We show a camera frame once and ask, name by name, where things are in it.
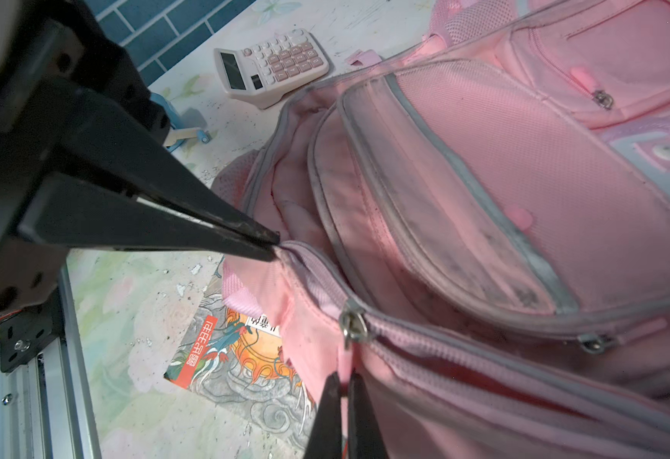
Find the pink student backpack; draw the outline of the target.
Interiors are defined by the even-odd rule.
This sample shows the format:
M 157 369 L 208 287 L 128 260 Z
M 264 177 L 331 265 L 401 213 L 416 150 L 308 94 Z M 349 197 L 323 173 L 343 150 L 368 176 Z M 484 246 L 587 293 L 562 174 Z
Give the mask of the pink student backpack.
M 388 458 L 670 458 L 670 1 L 441 1 L 419 46 L 296 93 L 214 190 L 224 260 L 319 407 Z

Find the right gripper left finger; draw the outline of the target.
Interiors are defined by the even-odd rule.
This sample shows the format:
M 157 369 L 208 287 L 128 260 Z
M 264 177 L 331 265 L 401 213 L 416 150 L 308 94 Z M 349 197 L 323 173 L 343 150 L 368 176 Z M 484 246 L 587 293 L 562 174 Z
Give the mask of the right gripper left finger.
M 325 380 L 304 459 L 340 459 L 342 457 L 341 390 L 339 374 L 333 372 Z

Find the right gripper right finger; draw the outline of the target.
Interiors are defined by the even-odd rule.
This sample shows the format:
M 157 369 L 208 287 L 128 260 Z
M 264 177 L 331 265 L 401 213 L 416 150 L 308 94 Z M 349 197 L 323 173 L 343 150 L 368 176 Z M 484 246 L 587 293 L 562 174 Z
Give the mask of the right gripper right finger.
M 356 372 L 347 389 L 347 453 L 350 459 L 388 459 L 367 385 Z

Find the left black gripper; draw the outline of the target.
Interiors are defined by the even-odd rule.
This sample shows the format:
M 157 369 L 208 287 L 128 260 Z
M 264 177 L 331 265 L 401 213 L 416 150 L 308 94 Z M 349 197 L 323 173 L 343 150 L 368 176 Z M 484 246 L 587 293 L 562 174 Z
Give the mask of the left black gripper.
M 0 314 L 44 302 L 74 248 L 269 262 L 279 236 L 163 147 L 170 121 L 81 1 L 0 1 Z

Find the colourful illustrated book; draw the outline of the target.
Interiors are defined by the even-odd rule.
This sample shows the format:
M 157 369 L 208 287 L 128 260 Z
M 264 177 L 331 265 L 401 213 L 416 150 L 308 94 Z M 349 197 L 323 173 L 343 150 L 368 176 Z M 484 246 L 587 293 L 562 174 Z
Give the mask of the colourful illustrated book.
M 233 413 L 246 431 L 271 434 L 300 456 L 316 404 L 283 359 L 279 330 L 267 317 L 228 307 L 233 288 L 224 269 L 219 263 L 164 378 Z

